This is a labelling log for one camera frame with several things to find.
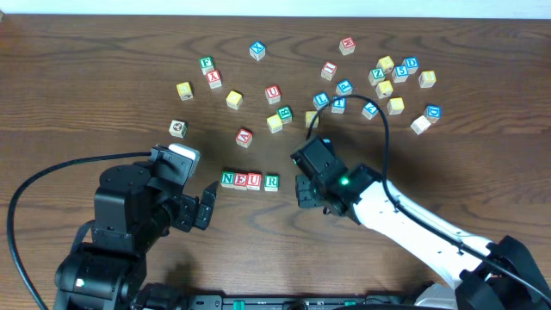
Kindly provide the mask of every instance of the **alphabet block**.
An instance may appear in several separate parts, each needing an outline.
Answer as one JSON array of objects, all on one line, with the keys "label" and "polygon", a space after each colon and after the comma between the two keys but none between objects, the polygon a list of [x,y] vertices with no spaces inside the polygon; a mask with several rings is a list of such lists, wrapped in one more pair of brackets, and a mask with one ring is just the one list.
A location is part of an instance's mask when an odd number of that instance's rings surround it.
[{"label": "alphabet block", "polygon": [[222,172],[222,178],[220,179],[220,185],[225,188],[233,188],[233,179],[235,177],[235,173],[230,171],[223,171]]},{"label": "alphabet block", "polygon": [[176,89],[178,90],[178,95],[180,95],[180,99],[182,99],[182,101],[193,98],[193,92],[191,91],[189,82],[176,85]]},{"label": "alphabet block", "polygon": [[252,43],[251,48],[249,48],[249,54],[252,58],[259,61],[266,55],[266,46],[262,44],[260,41],[256,41]]},{"label": "alphabet block", "polygon": [[279,118],[282,119],[283,124],[288,124],[293,121],[293,111],[291,111],[289,106],[279,108],[277,110],[277,114],[279,115]]},{"label": "alphabet block", "polygon": [[236,173],[233,180],[233,187],[235,189],[247,190],[247,175]]},{"label": "alphabet block", "polygon": [[214,70],[207,73],[207,80],[208,80],[208,85],[210,86],[211,89],[215,89],[222,86],[222,78],[220,77],[220,73],[218,72],[218,70]]},{"label": "alphabet block", "polygon": [[[316,115],[316,111],[307,111],[306,112],[306,128],[310,127],[313,117]],[[316,121],[313,123],[312,128],[316,128],[319,124],[319,116],[316,118]]]},{"label": "alphabet block", "polygon": [[279,115],[273,115],[266,121],[268,122],[268,128],[272,133],[277,133],[283,129],[283,122],[282,119],[279,118]]},{"label": "alphabet block", "polygon": [[185,121],[172,121],[169,127],[169,133],[173,137],[183,138],[188,131],[188,124]]},{"label": "alphabet block", "polygon": [[199,65],[201,65],[201,71],[203,71],[203,75],[214,71],[214,61],[213,58],[210,56],[199,59]]},{"label": "alphabet block", "polygon": [[390,56],[385,56],[377,62],[377,68],[382,69],[385,74],[389,73],[394,68],[394,62]]},{"label": "alphabet block", "polygon": [[407,80],[407,68],[403,65],[396,65],[393,70],[393,81],[395,83],[402,83]]},{"label": "alphabet block", "polygon": [[429,120],[426,119],[423,115],[419,116],[415,121],[412,123],[412,129],[417,134],[420,135],[425,130],[427,130],[430,126]]},{"label": "alphabet block", "polygon": [[388,113],[390,115],[398,115],[404,110],[404,100],[400,97],[392,98],[387,104]]},{"label": "alphabet block", "polygon": [[247,174],[247,189],[260,190],[262,175],[257,173]]},{"label": "alphabet block", "polygon": [[419,86],[421,86],[421,88],[432,87],[434,83],[436,83],[436,75],[433,71],[421,72],[421,75],[419,76]]},{"label": "alphabet block", "polygon": [[417,61],[417,58],[415,57],[408,57],[404,59],[404,62],[402,63],[402,65],[406,66],[408,74],[413,74],[417,72],[417,69],[419,68],[419,63]]},{"label": "alphabet block", "polygon": [[390,81],[383,81],[377,84],[377,87],[375,88],[375,92],[377,93],[377,96],[379,99],[389,97],[393,94],[394,88],[393,85],[390,84]]},{"label": "alphabet block", "polygon": [[264,181],[265,191],[277,191],[279,189],[279,176],[266,176]]},{"label": "alphabet block", "polygon": [[322,92],[322,93],[319,93],[319,94],[317,94],[316,96],[313,97],[313,106],[317,110],[320,110],[325,105],[327,105],[327,103],[329,103],[329,101],[330,101],[329,96],[325,92]]},{"label": "alphabet block", "polygon": [[338,45],[338,49],[341,51],[343,55],[352,54],[355,48],[356,48],[356,43],[354,42],[352,37],[342,39],[341,43]]},{"label": "alphabet block", "polygon": [[282,99],[282,93],[279,91],[277,85],[266,89],[266,99],[268,99],[269,104],[278,103]]},{"label": "alphabet block", "polygon": [[237,91],[232,90],[226,98],[227,106],[232,109],[239,109],[241,103],[243,103],[243,95],[239,94]]},{"label": "alphabet block", "polygon": [[350,95],[353,89],[354,86],[349,80],[343,80],[339,84],[337,84],[336,92],[339,96]]},{"label": "alphabet block", "polygon": [[235,142],[244,148],[248,148],[252,142],[252,133],[244,129],[239,130]]},{"label": "alphabet block", "polygon": [[368,79],[371,86],[375,86],[385,80],[385,72],[379,68],[373,69],[369,72]]},{"label": "alphabet block", "polygon": [[442,115],[442,109],[433,104],[430,104],[424,110],[424,117],[426,117],[426,119],[429,120],[431,124],[434,124],[438,120],[440,120],[441,115]]},{"label": "alphabet block", "polygon": [[329,61],[327,61],[323,68],[321,68],[321,77],[328,81],[331,81],[333,79],[335,73],[337,73],[337,65]]}]

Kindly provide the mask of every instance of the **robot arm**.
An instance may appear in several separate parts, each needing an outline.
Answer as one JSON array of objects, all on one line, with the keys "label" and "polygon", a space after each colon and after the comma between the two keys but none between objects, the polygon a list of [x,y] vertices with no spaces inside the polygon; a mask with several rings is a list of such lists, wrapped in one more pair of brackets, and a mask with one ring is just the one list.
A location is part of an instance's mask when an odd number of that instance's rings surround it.
[{"label": "robot arm", "polygon": [[349,170],[329,140],[313,137],[291,159],[302,172],[296,177],[300,208],[324,207],[324,213],[348,217],[388,236],[455,290],[459,309],[550,309],[542,298],[549,295],[547,282],[519,241],[506,236],[494,244],[464,232],[402,195],[388,181],[387,195],[380,173],[364,164]]}]

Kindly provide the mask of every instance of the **white wall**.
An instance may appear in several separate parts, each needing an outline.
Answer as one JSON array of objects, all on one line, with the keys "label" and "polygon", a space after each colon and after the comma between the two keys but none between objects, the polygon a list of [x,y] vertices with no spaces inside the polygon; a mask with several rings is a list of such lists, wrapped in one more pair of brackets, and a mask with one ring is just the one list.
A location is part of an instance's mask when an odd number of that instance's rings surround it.
[{"label": "white wall", "polygon": [[4,13],[551,18],[551,0],[2,0]]}]

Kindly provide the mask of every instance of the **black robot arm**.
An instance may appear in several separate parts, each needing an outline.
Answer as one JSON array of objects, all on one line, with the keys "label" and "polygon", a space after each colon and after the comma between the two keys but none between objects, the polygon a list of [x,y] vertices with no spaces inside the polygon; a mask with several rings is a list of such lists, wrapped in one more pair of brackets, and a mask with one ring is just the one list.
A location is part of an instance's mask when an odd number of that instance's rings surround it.
[{"label": "black robot arm", "polygon": [[202,198],[183,195],[198,151],[155,146],[147,162],[119,165],[100,176],[92,243],[74,246],[59,266],[54,309],[128,309],[146,276],[145,255],[174,227],[208,227],[218,182]]}]

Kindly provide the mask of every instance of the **wooden table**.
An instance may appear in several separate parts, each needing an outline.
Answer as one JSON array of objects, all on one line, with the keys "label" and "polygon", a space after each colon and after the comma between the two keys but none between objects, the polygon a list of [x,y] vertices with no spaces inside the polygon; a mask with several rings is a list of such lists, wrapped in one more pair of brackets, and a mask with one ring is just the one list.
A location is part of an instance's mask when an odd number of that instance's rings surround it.
[{"label": "wooden table", "polygon": [[[349,35],[357,48],[342,56],[338,42]],[[268,51],[259,62],[248,51],[255,40]],[[361,295],[438,280],[386,237],[321,210],[299,210],[299,171],[289,158],[305,138],[314,94],[333,94],[348,78],[355,92],[376,98],[367,74],[377,59],[416,56],[438,81],[421,90],[416,74],[394,85],[406,110],[389,119],[390,179],[457,226],[495,241],[520,239],[549,281],[550,46],[551,25],[539,21],[7,15],[0,27],[0,221],[16,187],[47,166],[180,142],[201,152],[190,195],[223,167],[278,172],[282,186],[278,193],[220,188],[205,232],[174,231],[149,252],[147,282],[230,295]],[[214,57],[222,88],[209,89],[198,62],[204,55]],[[327,60],[338,65],[331,82],[319,76]],[[187,102],[176,93],[184,81],[195,91]],[[264,88],[272,84],[283,97],[270,106]],[[230,90],[245,94],[239,111],[226,106]],[[409,126],[429,103],[443,107],[443,118],[417,136]],[[294,120],[272,134],[266,118],[284,104]],[[362,105],[326,113],[316,132],[333,140],[348,165],[380,169],[383,127],[361,116]],[[168,133],[175,118],[189,122],[185,139]],[[249,149],[234,140],[242,126],[254,131]],[[93,218],[100,173],[121,163],[131,160],[55,172],[22,197],[17,242],[48,305],[77,228]],[[35,308],[4,229],[0,241],[0,305]]]}]

